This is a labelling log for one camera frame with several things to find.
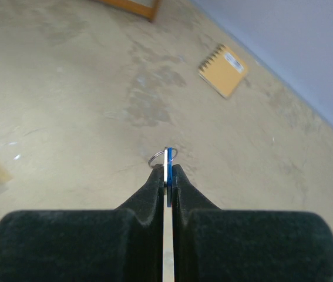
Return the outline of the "tan spiral notebook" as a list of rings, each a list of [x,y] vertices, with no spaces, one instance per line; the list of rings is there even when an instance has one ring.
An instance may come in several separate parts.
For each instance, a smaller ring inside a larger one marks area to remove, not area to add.
[[[218,94],[229,98],[248,74],[248,66],[228,46],[218,44],[199,65],[199,75]]]

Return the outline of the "blue capped key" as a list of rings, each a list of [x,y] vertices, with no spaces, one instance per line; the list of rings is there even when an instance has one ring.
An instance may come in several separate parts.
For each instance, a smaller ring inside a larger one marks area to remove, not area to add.
[[[163,168],[164,214],[163,214],[163,281],[175,281],[173,220],[171,209],[172,196],[172,161],[177,156],[177,149],[165,147],[154,154],[148,161],[150,168]]]

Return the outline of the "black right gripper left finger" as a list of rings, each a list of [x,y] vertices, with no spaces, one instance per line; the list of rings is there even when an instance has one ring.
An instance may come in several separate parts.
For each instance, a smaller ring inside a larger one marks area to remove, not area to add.
[[[18,210],[0,220],[0,281],[161,281],[163,169],[112,210]]]

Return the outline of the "wooden shelf rack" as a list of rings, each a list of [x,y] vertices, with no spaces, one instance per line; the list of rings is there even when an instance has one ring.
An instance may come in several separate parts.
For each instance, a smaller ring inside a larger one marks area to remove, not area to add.
[[[151,1],[150,6],[129,0],[98,0],[98,2],[113,6],[138,16],[142,16],[149,22],[153,22],[155,20],[159,6],[161,4],[160,0]]]

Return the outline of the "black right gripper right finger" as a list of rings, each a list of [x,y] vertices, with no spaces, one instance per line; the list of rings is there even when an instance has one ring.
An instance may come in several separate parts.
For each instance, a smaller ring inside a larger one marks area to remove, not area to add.
[[[223,210],[173,166],[176,281],[333,281],[333,233],[303,211]]]

